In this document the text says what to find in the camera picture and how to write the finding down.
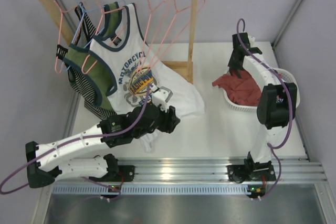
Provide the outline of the red tank top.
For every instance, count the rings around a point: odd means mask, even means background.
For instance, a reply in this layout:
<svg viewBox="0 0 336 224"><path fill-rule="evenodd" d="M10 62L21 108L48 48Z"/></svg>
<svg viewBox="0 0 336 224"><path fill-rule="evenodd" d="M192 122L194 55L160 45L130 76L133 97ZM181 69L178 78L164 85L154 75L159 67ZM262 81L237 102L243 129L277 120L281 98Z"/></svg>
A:
<svg viewBox="0 0 336 224"><path fill-rule="evenodd" d="M229 100L237 105L257 106L261 97L260 87L252 78L249 72L239 70L239 75L235 71L223 74L215 81L212 86L225 90Z"/></svg>

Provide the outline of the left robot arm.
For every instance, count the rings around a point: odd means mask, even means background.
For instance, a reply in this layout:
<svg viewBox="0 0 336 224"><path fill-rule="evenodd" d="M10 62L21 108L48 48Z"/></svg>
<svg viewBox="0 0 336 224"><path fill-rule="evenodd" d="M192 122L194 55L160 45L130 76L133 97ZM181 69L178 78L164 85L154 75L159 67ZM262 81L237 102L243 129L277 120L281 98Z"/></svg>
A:
<svg viewBox="0 0 336 224"><path fill-rule="evenodd" d="M86 177L94 182L115 182L124 171L112 155L85 158L85 154L130 144L155 131L172 133L180 123L175 107L163 111L149 103L127 114L112 115L88 130L49 144L25 145L30 188L58 180Z"/></svg>

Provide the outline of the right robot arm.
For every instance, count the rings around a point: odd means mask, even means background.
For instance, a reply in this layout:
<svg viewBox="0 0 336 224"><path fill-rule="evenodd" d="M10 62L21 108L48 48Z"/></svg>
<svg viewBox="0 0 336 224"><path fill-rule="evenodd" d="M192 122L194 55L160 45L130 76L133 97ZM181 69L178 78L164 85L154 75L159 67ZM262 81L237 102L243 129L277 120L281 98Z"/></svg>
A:
<svg viewBox="0 0 336 224"><path fill-rule="evenodd" d="M228 166L229 181L273 182L276 175L271 162L271 148L289 137L288 127L292 125L300 103L297 82L287 70L268 66L262 51L250 45L247 33L233 34L232 39L229 73L247 71L261 90L261 97L256 107L260 128L254 145L242 165Z"/></svg>

